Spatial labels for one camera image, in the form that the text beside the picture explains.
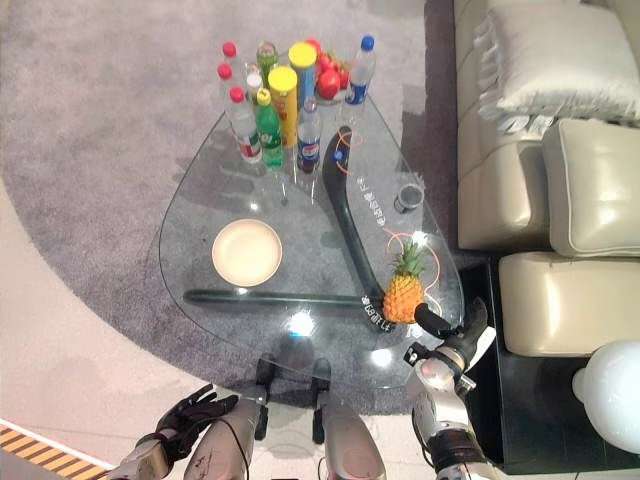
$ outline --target green bottle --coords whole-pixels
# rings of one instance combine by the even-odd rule
[[[262,159],[267,167],[281,168],[284,162],[282,139],[280,137],[280,117],[271,105],[271,94],[266,88],[258,90],[258,113],[256,125],[262,144]]]

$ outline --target leather sofa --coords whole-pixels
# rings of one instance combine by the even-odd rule
[[[542,3],[454,2],[458,243],[506,254],[499,281],[511,352],[587,356],[640,339],[640,129],[561,119],[544,135],[500,134],[479,115],[474,29],[489,9],[523,2]],[[640,2],[590,3],[618,15],[640,64]]]

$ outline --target pineapple crown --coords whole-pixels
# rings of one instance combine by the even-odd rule
[[[402,252],[396,254],[394,265],[396,275],[420,275],[424,270],[422,264],[424,250],[414,242],[402,242]]]

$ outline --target small cup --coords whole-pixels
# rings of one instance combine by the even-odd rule
[[[424,201],[422,188],[415,183],[407,183],[400,188],[393,202],[393,206],[399,213],[407,213],[415,210]]]

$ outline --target glass coffee table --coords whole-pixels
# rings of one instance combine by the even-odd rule
[[[281,170],[245,162],[220,117],[165,214],[164,282],[192,321],[247,353],[270,353],[276,365],[309,375],[326,358],[332,381],[401,386],[410,372],[402,361],[407,347],[441,342],[382,315],[401,241],[424,246],[425,302],[452,326],[464,312],[458,273],[426,203],[403,213],[394,207],[403,186],[422,182],[373,101],[350,126],[339,120],[339,105],[318,108],[323,134],[313,174],[296,168],[293,151]],[[336,164],[336,150],[347,161]],[[282,245],[277,271],[255,287],[228,283],[212,262],[214,239],[239,219],[266,223]]]

